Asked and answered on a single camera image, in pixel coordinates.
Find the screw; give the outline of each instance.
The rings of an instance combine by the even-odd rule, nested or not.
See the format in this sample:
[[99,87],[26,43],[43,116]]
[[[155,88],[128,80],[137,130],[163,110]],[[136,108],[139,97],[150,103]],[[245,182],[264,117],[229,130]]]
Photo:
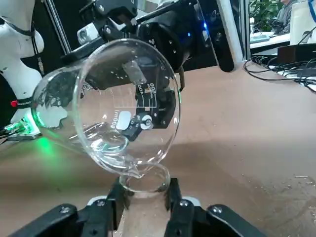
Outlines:
[[104,201],[98,201],[97,202],[97,206],[104,206],[105,205],[105,202]]
[[180,206],[188,206],[189,203],[186,200],[181,200],[180,201]]
[[62,207],[61,210],[60,210],[60,213],[61,214],[65,214],[65,213],[68,213],[69,211],[70,211],[69,207]]
[[221,207],[219,207],[219,206],[215,206],[215,207],[212,208],[212,211],[214,213],[222,213],[223,209]]
[[100,5],[100,6],[99,6],[99,9],[100,9],[100,11],[103,12],[103,11],[104,11],[104,6]]
[[152,121],[150,119],[146,120],[146,126],[150,126],[152,124]]

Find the cable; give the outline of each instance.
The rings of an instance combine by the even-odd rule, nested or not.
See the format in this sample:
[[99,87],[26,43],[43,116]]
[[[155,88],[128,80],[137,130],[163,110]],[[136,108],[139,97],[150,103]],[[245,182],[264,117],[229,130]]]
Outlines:
[[284,67],[288,67],[288,66],[291,66],[291,65],[297,65],[297,64],[302,64],[302,63],[308,63],[308,61],[301,61],[301,62],[294,62],[294,63],[288,63],[288,64],[284,64],[284,65],[281,65],[281,66],[278,66],[278,67],[275,67],[273,69],[271,68],[267,68],[266,70],[263,70],[263,71],[251,71],[251,70],[248,70],[247,69],[247,63],[250,62],[250,61],[253,61],[254,58],[250,58],[248,59],[245,64],[243,65],[243,68],[248,72],[248,73],[265,73],[265,72],[270,72],[270,71],[275,71],[276,69],[279,69],[279,68],[283,68]]
[[38,58],[38,65],[39,65],[40,74],[42,76],[44,76],[45,75],[44,66],[43,66],[43,62],[41,60],[41,57],[39,56],[40,53],[39,53],[39,49],[38,49],[38,46],[36,44],[36,39],[35,39],[36,31],[35,31],[34,21],[32,21],[32,24],[31,24],[31,33],[32,33],[31,40],[32,40],[34,55]]
[[307,35],[305,35],[305,36],[301,39],[301,41],[298,42],[297,45],[299,45],[301,42],[303,42],[304,39],[306,39],[307,36],[309,36],[311,33],[313,33],[313,30],[314,30],[314,29],[316,29],[316,26],[315,26]]
[[7,138],[7,137],[12,136],[13,134],[16,134],[16,133],[18,133],[18,132],[15,131],[15,132],[8,133],[6,135],[0,136],[0,139]]
[[[316,77],[316,74],[315,75],[309,75],[309,76],[303,78],[303,71],[306,71],[308,69],[309,64],[311,62],[316,62],[316,58],[313,58],[310,61],[302,61],[302,62],[289,63],[289,64],[285,64],[285,65],[279,65],[279,66],[274,67],[274,68],[270,68],[267,65],[270,64],[273,60],[275,60],[276,57],[270,59],[267,64],[263,63],[263,60],[265,58],[266,58],[265,56],[255,56],[255,57],[252,57],[251,59],[247,60],[244,63],[244,65],[243,65],[245,71],[249,75],[251,75],[251,76],[253,76],[253,77],[257,78],[257,79],[263,80],[263,81],[291,80],[291,81],[294,81],[296,83],[302,84],[304,87],[308,88],[312,93],[316,94],[316,90],[314,90],[311,87],[311,85],[316,85],[316,79],[309,79],[310,77]],[[251,70],[248,70],[247,63],[250,62],[250,61],[253,61],[254,63],[266,68],[266,70],[262,70],[262,71],[251,71]],[[296,72],[299,72],[299,71],[302,71],[302,74],[300,75],[299,78],[295,77],[295,78],[283,78],[283,79],[267,79],[267,78],[263,78],[263,77],[255,75],[255,73],[263,73],[263,72],[269,72],[269,71],[278,73],[279,70],[283,71],[282,75],[284,75],[284,76],[287,76],[289,74],[297,74]]]

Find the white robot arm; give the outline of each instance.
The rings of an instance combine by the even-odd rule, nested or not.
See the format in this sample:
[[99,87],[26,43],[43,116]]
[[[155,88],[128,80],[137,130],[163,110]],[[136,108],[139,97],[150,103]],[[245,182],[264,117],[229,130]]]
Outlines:
[[[0,73],[12,88],[18,110],[11,119],[16,122],[31,114],[28,107],[32,93],[41,80],[41,74],[27,67],[21,58],[34,56],[32,45],[32,14],[35,0],[1,0],[0,16],[5,21],[0,26]],[[44,49],[41,35],[35,31],[38,52]]]

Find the robotic arm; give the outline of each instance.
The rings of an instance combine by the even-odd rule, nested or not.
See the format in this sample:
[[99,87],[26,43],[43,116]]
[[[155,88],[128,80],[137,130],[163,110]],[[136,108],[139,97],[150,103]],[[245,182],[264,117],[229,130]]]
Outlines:
[[[65,64],[87,57],[105,42],[134,38],[155,47],[164,55],[173,70],[176,73],[180,72],[181,91],[185,86],[182,65],[191,57],[213,52],[219,67],[225,72],[233,71],[242,61],[242,50],[229,0],[165,1],[157,10],[138,19],[135,18],[137,1],[96,0],[84,7],[80,14],[86,23],[92,23],[78,31],[79,41],[85,44],[64,56]],[[118,30],[115,24],[125,26]],[[103,67],[109,67],[109,70],[103,70],[104,77],[108,80],[98,80],[94,75],[90,75],[86,82],[93,88],[105,90],[131,83],[131,73],[128,71],[131,67],[122,67],[115,71],[115,74],[110,73],[111,65],[103,65]],[[146,70],[142,70],[141,73],[150,80],[152,70],[148,71],[148,75]],[[124,79],[117,80],[116,75]],[[171,91],[165,92],[169,85],[168,77],[166,79],[164,75],[159,75],[158,78],[155,98],[152,97],[151,90],[146,92],[150,82],[140,83],[136,87],[135,100],[145,101],[148,104],[138,106],[136,116],[130,121],[128,129],[122,132],[129,141],[134,141],[144,127],[167,128],[171,121],[175,108],[174,94]],[[152,104],[157,111],[149,113],[141,108],[150,107]]]

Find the wooden table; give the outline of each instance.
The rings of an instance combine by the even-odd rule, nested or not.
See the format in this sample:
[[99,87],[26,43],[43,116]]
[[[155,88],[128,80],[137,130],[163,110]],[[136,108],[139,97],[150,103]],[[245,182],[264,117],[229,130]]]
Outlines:
[[[181,113],[163,164],[184,195],[228,205],[268,236],[315,236],[314,94],[214,67],[186,73]],[[44,137],[1,145],[0,236],[58,204],[83,208],[115,177]]]

